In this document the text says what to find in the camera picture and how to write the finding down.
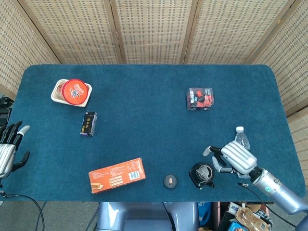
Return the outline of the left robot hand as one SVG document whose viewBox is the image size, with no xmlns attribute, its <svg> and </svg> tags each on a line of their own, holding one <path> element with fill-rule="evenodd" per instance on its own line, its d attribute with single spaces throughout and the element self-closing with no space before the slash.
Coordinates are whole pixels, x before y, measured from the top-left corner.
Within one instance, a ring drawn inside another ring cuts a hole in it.
<svg viewBox="0 0 308 231">
<path fill-rule="evenodd" d="M 29 125 L 26 125 L 20 129 L 22 121 L 18 121 L 16 124 L 4 125 L 0 128 L 0 179 L 4 179 L 10 175 L 11 172 L 22 168 L 30 157 L 30 151 L 27 151 L 21 161 L 14 163 L 15 154 L 19 148 L 19 145 L 30 129 Z"/>
</svg>

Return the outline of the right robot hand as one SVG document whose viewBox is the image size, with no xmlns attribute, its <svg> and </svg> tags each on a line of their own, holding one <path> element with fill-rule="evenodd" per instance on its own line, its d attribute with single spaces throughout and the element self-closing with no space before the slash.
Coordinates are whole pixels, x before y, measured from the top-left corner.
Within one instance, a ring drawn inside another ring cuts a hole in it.
<svg viewBox="0 0 308 231">
<path fill-rule="evenodd" d="M 218 173 L 248 175 L 257 166 L 257 158 L 237 141 L 229 142 L 222 148 L 208 146 L 203 156 L 210 153 L 213 153 L 212 162 Z"/>
</svg>

